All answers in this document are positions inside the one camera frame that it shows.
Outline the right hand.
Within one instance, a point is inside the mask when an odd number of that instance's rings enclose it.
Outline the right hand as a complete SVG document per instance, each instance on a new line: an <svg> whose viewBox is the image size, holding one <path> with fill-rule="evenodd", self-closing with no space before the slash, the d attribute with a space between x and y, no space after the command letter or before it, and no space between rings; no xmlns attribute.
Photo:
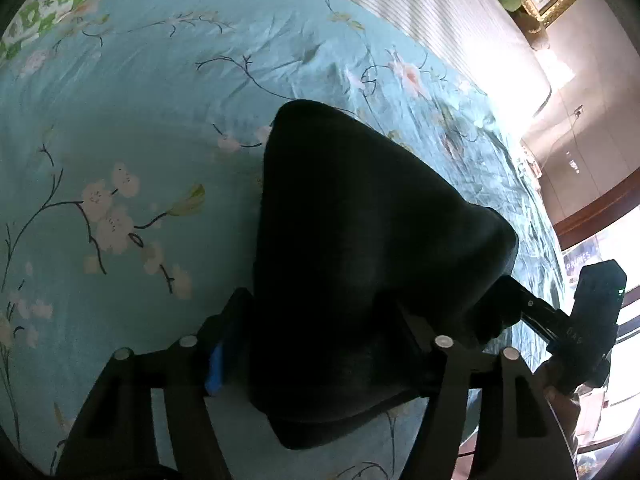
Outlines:
<svg viewBox="0 0 640 480"><path fill-rule="evenodd" d="M555 388L554 381L559 375L558 367L550 360L540 364L534 373L536 384L542 389L544 397L554 411L555 417L562 428L565 440L570 448L570 454L575 458L578 439L575 430L580 415L579 396L572 393L569 396Z"/></svg>

